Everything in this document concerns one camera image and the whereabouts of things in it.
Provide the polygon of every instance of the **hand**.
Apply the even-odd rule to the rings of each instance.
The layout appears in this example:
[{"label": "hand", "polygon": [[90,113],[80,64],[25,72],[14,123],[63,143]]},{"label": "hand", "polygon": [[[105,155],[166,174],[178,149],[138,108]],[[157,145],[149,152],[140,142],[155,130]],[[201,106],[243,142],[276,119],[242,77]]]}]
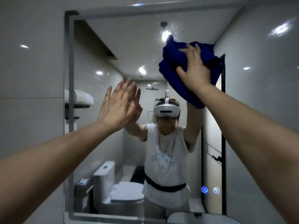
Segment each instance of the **hand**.
[{"label": "hand", "polygon": [[136,85],[130,82],[131,79],[126,82],[121,81],[112,95],[111,86],[106,92],[98,121],[110,128],[112,132],[121,130],[135,114],[136,107],[133,102],[130,102],[130,95]]},{"label": "hand", "polygon": [[140,106],[139,104],[139,100],[140,100],[140,94],[141,94],[141,89],[139,88],[137,90],[137,86],[134,87],[132,93],[131,93],[131,97],[130,97],[130,101],[133,102],[133,104],[136,107],[136,111],[134,113],[134,115],[132,116],[132,118],[129,120],[129,124],[131,123],[136,123],[137,120],[140,118],[140,115],[142,113],[143,108]]},{"label": "hand", "polygon": [[195,48],[187,44],[187,49],[179,49],[179,51],[186,53],[188,60],[187,72],[181,66],[176,69],[185,86],[195,92],[198,87],[211,84],[210,70],[202,63],[198,44],[195,45]]}]

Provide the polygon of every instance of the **toilet seat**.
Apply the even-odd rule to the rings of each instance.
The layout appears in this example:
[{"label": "toilet seat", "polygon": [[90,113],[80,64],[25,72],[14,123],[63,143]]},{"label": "toilet seat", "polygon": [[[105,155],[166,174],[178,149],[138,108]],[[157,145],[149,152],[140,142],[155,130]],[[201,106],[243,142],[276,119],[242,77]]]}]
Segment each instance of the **toilet seat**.
[{"label": "toilet seat", "polygon": [[111,203],[137,203],[144,199],[143,184],[136,182],[120,182],[112,191]]}]

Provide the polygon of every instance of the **blue towel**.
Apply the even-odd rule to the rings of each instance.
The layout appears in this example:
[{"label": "blue towel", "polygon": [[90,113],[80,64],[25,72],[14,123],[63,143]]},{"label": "blue towel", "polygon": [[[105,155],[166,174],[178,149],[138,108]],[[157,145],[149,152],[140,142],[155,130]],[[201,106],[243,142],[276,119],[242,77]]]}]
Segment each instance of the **blue towel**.
[{"label": "blue towel", "polygon": [[[211,70],[211,84],[216,85],[222,72],[223,64],[220,59],[214,55],[214,45],[202,44],[196,41],[191,42],[190,45],[195,46],[196,43],[200,47],[203,64]],[[166,41],[166,46],[163,48],[163,60],[159,63],[159,71],[182,98],[198,109],[204,108],[204,104],[184,85],[176,72],[178,66],[181,66],[184,71],[187,71],[186,54],[178,50],[185,48],[187,48],[186,43],[176,42],[172,36],[169,36]]]}]

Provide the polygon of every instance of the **pants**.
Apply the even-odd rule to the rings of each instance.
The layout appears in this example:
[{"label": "pants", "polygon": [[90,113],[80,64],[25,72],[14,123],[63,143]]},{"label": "pants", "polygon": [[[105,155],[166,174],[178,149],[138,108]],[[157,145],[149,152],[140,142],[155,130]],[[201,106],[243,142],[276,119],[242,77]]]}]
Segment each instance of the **pants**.
[{"label": "pants", "polygon": [[179,208],[165,208],[156,203],[151,202],[144,197],[144,217],[155,219],[166,219],[169,215],[178,211],[190,211],[189,201]]}]

